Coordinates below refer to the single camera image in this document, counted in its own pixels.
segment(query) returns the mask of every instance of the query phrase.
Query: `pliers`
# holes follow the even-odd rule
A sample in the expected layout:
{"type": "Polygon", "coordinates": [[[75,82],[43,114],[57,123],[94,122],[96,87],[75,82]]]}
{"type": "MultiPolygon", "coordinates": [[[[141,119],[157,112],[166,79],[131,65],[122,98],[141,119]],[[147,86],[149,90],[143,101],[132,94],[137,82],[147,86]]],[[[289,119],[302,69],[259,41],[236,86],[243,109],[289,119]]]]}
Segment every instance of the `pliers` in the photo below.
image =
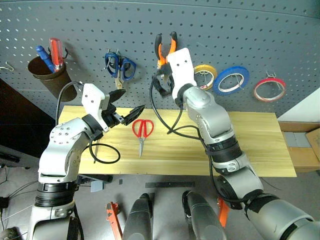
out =
{"type": "MultiPolygon", "coordinates": [[[[170,36],[171,36],[171,47],[170,47],[170,51],[168,54],[171,54],[176,51],[177,43],[178,43],[177,33],[175,31],[171,32],[170,36]]],[[[167,57],[164,58],[162,55],[162,51],[161,51],[162,42],[161,41],[162,41],[162,34],[160,33],[155,37],[155,42],[154,42],[154,52],[155,52],[156,57],[158,58],[158,63],[157,63],[158,69],[160,69],[163,65],[168,63],[167,57]]]]}

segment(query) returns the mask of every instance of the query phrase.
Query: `wooden tabletop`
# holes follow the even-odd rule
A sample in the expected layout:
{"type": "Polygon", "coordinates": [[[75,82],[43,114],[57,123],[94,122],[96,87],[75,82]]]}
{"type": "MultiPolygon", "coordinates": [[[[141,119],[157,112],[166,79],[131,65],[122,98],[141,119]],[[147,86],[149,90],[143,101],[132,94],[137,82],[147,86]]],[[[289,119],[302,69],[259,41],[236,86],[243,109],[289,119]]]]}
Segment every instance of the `wooden tabletop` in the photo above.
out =
{"type": "MultiPolygon", "coordinates": [[[[117,108],[117,113],[126,116],[131,108],[117,108]]],[[[174,123],[178,110],[159,110],[169,126],[174,123]]],[[[65,106],[59,122],[67,122],[85,116],[82,106],[65,106]]],[[[274,113],[229,112],[236,138],[246,152],[260,177],[296,177],[296,172],[287,150],[274,113]]],[[[153,133],[144,141],[139,158],[139,141],[132,132],[132,125],[117,125],[105,133],[100,143],[114,146],[121,153],[115,164],[94,163],[88,150],[81,157],[80,174],[157,174],[157,175],[209,175],[209,160],[200,141],[167,134],[152,109],[145,109],[139,117],[154,122],[153,133]]],[[[187,112],[183,112],[177,127],[195,125],[187,112]]],[[[193,128],[180,131],[196,136],[193,128]]],[[[99,146],[97,157],[113,161],[117,154],[110,148],[99,146]]]]}

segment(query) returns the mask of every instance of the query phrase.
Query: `blue scissors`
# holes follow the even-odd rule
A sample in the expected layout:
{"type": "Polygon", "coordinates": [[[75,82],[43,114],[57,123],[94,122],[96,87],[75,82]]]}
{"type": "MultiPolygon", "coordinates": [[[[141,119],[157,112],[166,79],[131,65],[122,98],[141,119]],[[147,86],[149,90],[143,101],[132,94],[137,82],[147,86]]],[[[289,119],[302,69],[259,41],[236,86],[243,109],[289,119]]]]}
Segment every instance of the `blue scissors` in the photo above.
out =
{"type": "Polygon", "coordinates": [[[136,72],[137,65],[129,58],[121,56],[119,50],[108,52],[104,56],[105,68],[110,75],[115,78],[115,85],[117,89],[122,89],[122,84],[131,80],[136,72]]]}

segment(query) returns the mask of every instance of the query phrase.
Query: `wall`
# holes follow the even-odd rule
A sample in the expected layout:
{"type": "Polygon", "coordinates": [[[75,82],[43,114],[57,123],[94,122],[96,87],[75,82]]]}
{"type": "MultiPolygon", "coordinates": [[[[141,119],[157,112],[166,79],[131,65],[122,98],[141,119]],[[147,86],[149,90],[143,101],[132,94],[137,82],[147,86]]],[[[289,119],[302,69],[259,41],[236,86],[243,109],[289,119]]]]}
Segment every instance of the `wall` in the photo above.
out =
{"type": "MultiPolygon", "coordinates": [[[[318,0],[1,1],[0,66],[7,61],[15,70],[3,69],[0,77],[54,117],[57,99],[27,69],[37,56],[35,47],[46,48],[49,37],[61,39],[69,52],[65,63],[71,80],[93,83],[105,93],[115,89],[115,80],[104,69],[104,55],[107,48],[119,49],[137,69],[116,106],[151,108],[155,37],[163,33],[167,53],[171,31],[177,32],[178,49],[189,49],[194,66],[209,64],[218,73],[234,66],[248,69],[250,77],[241,91],[215,94],[227,111],[271,112],[279,117],[319,87],[318,0]],[[253,96],[266,71],[286,83],[286,95],[271,103],[253,96]]],[[[223,88],[236,82],[225,81],[223,88]]],[[[278,88],[265,84],[259,90],[272,97],[278,88]]],[[[171,97],[161,98],[156,92],[154,101],[160,109],[178,108],[171,97]]],[[[81,94],[66,104],[81,105],[81,94]]]]}
{"type": "Polygon", "coordinates": [[[320,88],[278,118],[282,122],[320,122],[320,88]]]}

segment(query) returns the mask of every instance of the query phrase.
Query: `tape roll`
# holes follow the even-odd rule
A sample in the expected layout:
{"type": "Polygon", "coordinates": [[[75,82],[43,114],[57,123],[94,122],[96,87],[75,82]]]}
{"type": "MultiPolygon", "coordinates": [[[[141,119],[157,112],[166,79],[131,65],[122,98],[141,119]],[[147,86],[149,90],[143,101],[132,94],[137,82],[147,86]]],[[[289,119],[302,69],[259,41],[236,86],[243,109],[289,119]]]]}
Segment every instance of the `tape roll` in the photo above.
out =
{"type": "Polygon", "coordinates": [[[213,91],[221,96],[230,95],[243,89],[249,81],[249,71],[243,66],[233,66],[219,73],[213,82],[213,91]],[[238,83],[230,88],[221,88],[221,83],[230,76],[238,76],[241,78],[238,83]]]}
{"type": "Polygon", "coordinates": [[[196,75],[196,74],[203,74],[203,75],[210,74],[211,75],[210,81],[207,84],[200,86],[200,88],[203,90],[209,90],[210,88],[212,88],[213,83],[214,83],[214,79],[218,75],[217,70],[213,66],[210,66],[207,64],[195,66],[194,67],[194,75],[196,75]]]}
{"type": "Polygon", "coordinates": [[[265,78],[261,81],[259,81],[254,89],[253,89],[253,95],[256,99],[258,99],[259,101],[262,101],[264,103],[271,103],[271,102],[274,102],[274,101],[277,101],[279,99],[281,99],[284,95],[286,94],[286,83],[280,79],[280,78],[274,78],[274,77],[269,77],[269,78],[265,78]],[[257,89],[258,87],[260,87],[262,84],[265,84],[265,83],[270,83],[270,82],[274,82],[274,83],[277,83],[278,87],[279,88],[282,88],[282,91],[281,93],[279,93],[277,96],[274,96],[274,97],[262,97],[260,96],[258,93],[257,93],[257,89]]]}

